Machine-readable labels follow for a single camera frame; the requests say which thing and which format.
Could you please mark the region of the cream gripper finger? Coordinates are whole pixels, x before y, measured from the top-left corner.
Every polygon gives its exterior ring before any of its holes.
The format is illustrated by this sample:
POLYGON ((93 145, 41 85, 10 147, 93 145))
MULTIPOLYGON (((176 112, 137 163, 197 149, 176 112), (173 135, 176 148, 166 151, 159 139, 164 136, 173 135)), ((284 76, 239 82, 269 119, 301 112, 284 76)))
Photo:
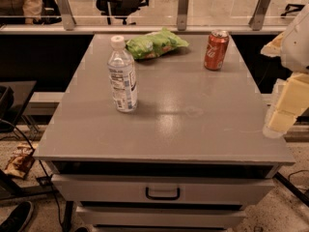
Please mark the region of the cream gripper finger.
POLYGON ((284 33, 277 35, 271 42, 263 46, 260 53, 267 57, 279 57, 284 33))
POLYGON ((294 72, 287 80, 277 79, 270 96, 270 108, 263 127, 264 136, 283 136, 308 108, 308 74, 294 72))

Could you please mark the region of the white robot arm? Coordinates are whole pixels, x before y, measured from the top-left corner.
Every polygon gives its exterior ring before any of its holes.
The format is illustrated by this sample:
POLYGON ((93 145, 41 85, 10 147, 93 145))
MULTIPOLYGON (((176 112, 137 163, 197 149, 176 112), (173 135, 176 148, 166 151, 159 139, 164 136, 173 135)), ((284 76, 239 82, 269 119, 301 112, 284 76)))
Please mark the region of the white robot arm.
POLYGON ((261 53, 279 57, 292 72, 286 80, 276 80, 263 127, 264 136, 278 138, 309 108, 309 5, 261 53))

